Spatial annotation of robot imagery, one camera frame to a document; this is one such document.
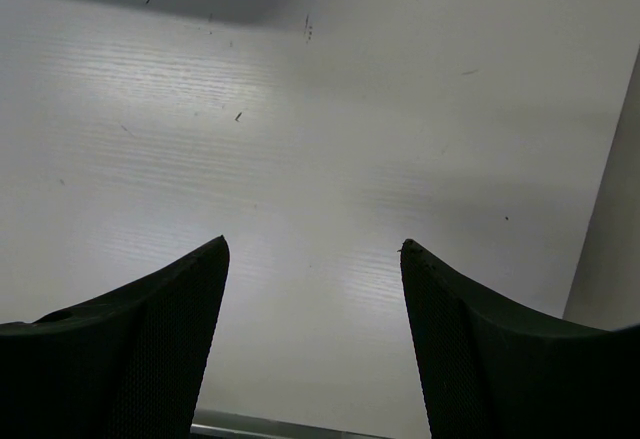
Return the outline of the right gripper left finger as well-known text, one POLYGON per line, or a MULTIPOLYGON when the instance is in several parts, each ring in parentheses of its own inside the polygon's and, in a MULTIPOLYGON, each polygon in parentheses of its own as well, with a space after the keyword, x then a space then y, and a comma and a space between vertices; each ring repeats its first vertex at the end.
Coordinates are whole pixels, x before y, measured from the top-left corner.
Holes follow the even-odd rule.
POLYGON ((230 263, 215 238, 170 265, 1 327, 5 438, 186 438, 230 263))

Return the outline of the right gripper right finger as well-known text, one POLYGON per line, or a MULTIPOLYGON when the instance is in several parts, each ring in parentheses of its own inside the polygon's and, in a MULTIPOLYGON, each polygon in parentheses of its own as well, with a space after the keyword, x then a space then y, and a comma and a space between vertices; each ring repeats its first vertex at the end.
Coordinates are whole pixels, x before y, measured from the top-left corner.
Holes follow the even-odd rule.
POLYGON ((565 321, 457 272, 419 243, 401 278, 435 438, 635 438, 639 330, 565 321))

